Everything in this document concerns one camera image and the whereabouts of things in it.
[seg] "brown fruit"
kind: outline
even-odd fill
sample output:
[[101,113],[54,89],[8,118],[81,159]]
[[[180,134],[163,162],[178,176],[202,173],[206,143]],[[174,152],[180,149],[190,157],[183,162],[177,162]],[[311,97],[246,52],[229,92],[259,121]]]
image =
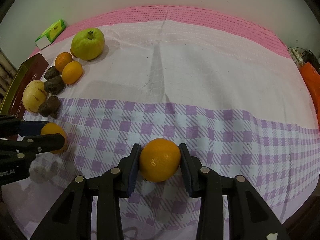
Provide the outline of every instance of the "brown fruit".
[[57,118],[57,112],[60,108],[60,100],[56,96],[51,96],[43,104],[39,106],[39,114],[43,117],[50,115],[53,118]]
[[64,88],[66,84],[63,82],[61,76],[56,76],[47,80],[44,83],[44,91],[51,93],[52,95],[58,95]]
[[59,71],[55,68],[55,66],[50,67],[47,72],[44,74],[44,78],[46,80],[59,76]]

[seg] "green tissue box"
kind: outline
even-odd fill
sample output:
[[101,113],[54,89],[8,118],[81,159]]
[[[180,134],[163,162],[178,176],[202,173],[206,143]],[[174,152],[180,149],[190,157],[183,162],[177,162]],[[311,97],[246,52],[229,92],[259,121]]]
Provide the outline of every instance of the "green tissue box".
[[59,36],[59,34],[66,28],[66,25],[62,19],[52,24],[46,29],[35,41],[39,49],[43,49],[46,46],[53,43],[53,41]]

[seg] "pale yellow fruit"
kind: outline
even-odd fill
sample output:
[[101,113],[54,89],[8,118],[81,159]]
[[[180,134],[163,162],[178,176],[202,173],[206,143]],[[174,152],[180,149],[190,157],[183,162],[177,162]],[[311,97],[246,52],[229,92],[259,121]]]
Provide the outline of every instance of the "pale yellow fruit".
[[37,113],[39,106],[47,99],[44,83],[41,80],[31,81],[24,89],[22,103],[24,108],[31,113]]

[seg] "bed sheet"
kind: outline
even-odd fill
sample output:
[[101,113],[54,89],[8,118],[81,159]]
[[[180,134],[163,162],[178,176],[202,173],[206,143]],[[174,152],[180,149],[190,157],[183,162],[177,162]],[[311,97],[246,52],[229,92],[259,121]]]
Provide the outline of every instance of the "bed sheet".
[[[185,142],[220,175],[246,176],[281,222],[309,197],[319,177],[315,109],[272,32],[199,8],[128,8],[68,27],[40,52],[49,67],[85,27],[99,27],[106,47],[95,60],[76,59],[84,74],[59,95],[58,120],[24,116],[60,124],[68,151],[38,155],[30,178],[3,187],[27,237],[76,175],[99,176],[134,143],[158,137]],[[125,239],[194,239],[200,200],[188,198],[178,170],[162,183],[139,175],[120,210]],[[226,200],[224,213],[228,239]]]

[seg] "green guava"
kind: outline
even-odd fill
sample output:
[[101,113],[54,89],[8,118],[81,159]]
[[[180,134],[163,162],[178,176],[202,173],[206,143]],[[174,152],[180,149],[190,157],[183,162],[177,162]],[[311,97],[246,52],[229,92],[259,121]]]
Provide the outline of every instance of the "green guava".
[[103,48],[104,35],[98,28],[79,31],[71,43],[73,54],[83,60],[96,58],[102,53]]

